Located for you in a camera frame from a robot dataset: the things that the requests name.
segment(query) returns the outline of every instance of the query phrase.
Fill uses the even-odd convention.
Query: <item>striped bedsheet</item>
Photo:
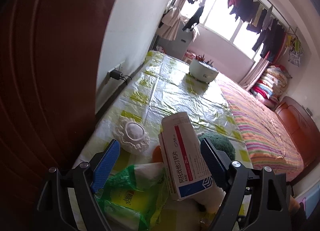
[[[254,169],[270,166],[293,180],[303,161],[277,115],[232,80],[219,74],[217,83],[228,101]]]

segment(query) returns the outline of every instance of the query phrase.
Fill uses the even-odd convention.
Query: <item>wooden door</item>
[[[114,1],[8,0],[0,13],[0,198],[24,223],[48,168],[70,168],[94,130]]]

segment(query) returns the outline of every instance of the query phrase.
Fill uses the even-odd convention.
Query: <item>blue gripper pad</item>
[[[108,150],[93,172],[93,181],[91,184],[91,191],[93,193],[96,193],[98,189],[104,187],[108,176],[119,157],[119,154],[120,144],[117,140],[113,139],[108,146]]]
[[[228,168],[226,168],[226,165],[228,165],[228,160],[230,162],[231,160],[225,152],[215,149],[206,138],[201,141],[200,151],[216,185],[227,192],[229,183],[227,179]]]

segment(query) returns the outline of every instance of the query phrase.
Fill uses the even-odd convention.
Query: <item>green knit cover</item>
[[[203,133],[198,137],[200,142],[204,138],[210,140],[217,150],[224,151],[231,161],[236,159],[236,150],[227,137],[218,133]]]

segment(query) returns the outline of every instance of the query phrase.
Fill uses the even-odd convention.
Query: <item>plastic sheet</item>
[[[74,165],[89,161],[95,153],[105,149],[113,138],[111,130],[120,115],[144,126],[149,133],[150,147],[139,156],[121,149],[111,173],[116,174],[128,165],[149,163],[154,148],[159,145],[162,118],[186,111],[196,133],[218,132],[225,135],[236,150],[236,160],[252,168],[248,151],[219,85],[215,81],[201,83],[188,72],[188,64],[159,52],[149,52],[144,67],[105,113]],[[248,204],[249,201],[243,203],[244,211]],[[73,210],[76,222],[81,224],[80,214],[76,213],[76,208]],[[168,199],[160,215],[160,225],[154,230],[195,230],[196,225],[200,225],[197,207],[190,203],[190,207],[185,208],[181,202]]]

